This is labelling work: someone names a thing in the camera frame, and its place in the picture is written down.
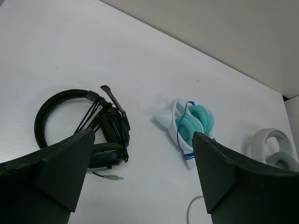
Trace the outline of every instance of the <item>headphone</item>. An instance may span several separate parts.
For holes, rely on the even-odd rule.
[[[107,93],[116,107],[107,102],[103,97],[93,91],[66,90],[48,99],[36,115],[34,133],[38,146],[42,149],[48,146],[45,138],[45,126],[50,113],[61,103],[76,98],[86,98],[93,102],[88,112],[82,119],[75,133],[82,131],[84,127],[93,129],[94,132],[102,128],[107,143],[95,144],[89,170],[102,167],[111,168],[122,161],[128,161],[127,147],[129,144],[130,125],[126,112],[121,108],[110,88],[106,85],[101,89]]]
[[[279,152],[266,159],[264,145],[271,137],[276,138]],[[299,172],[299,165],[293,158],[293,149],[289,138],[283,131],[275,128],[266,128],[255,133],[251,142],[251,158],[270,166]]]
[[[176,109],[181,113],[178,118],[175,116]],[[189,168],[194,168],[193,134],[201,132],[209,137],[212,136],[213,113],[192,101],[183,104],[179,99],[175,99],[168,109],[157,113],[154,118],[168,129],[172,140],[183,151]]]

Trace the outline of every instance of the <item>teal ear cushion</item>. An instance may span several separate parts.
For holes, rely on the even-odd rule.
[[[177,127],[181,119],[182,116],[176,119]],[[180,123],[179,133],[189,146],[192,146],[192,139],[193,139],[194,132],[203,132],[201,125],[194,117],[185,114],[185,116],[183,117]]]
[[[212,112],[208,112],[203,106],[192,105],[189,108],[190,113],[202,123],[204,127],[204,134],[209,135],[214,126],[214,117]]]

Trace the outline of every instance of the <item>blue cable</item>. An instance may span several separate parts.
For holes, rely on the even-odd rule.
[[[178,123],[177,141],[178,141],[179,127],[180,127],[180,125],[181,125],[181,121],[182,121],[182,119],[184,118],[184,116],[185,116],[185,114],[186,114],[186,112],[187,112],[187,104],[188,104],[188,103],[190,103],[190,104],[192,104],[192,105],[195,105],[195,103],[194,103],[193,101],[188,101],[188,102],[186,103],[186,106],[185,106],[185,112],[184,112],[184,114],[183,114],[181,120],[179,120],[179,123]]]

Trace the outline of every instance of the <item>audio jack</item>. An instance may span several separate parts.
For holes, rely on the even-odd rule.
[[[103,177],[105,179],[113,180],[113,181],[118,181],[118,180],[124,180],[125,179],[123,177],[116,176],[116,175],[100,175],[100,174],[97,174],[95,172],[92,172],[92,173],[97,175],[97,176]]]

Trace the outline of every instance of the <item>cable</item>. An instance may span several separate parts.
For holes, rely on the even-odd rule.
[[[192,104],[192,105],[195,105],[195,103],[194,103],[193,101],[188,101],[188,102],[186,103],[186,106],[185,106],[185,112],[184,112],[184,114],[183,114],[181,120],[179,120],[179,123],[178,123],[178,131],[179,131],[179,127],[180,127],[180,125],[181,125],[181,121],[182,121],[182,119],[184,118],[184,116],[185,116],[185,114],[186,114],[186,112],[187,112],[187,105],[188,105],[188,103],[190,103],[190,104]]]
[[[187,224],[190,224],[190,222],[189,222],[189,213],[190,213],[191,205],[192,205],[193,202],[195,202],[197,199],[200,199],[200,198],[203,198],[203,197],[204,197],[203,195],[200,195],[200,196],[197,196],[197,197],[195,197],[194,199],[192,199],[192,201],[190,201],[189,206],[188,206],[188,209],[187,209]]]
[[[113,181],[124,180],[123,177],[116,176],[116,175],[100,175],[100,174],[97,174],[95,172],[92,172],[92,173],[97,175],[97,176],[103,177],[105,179],[113,180]]]

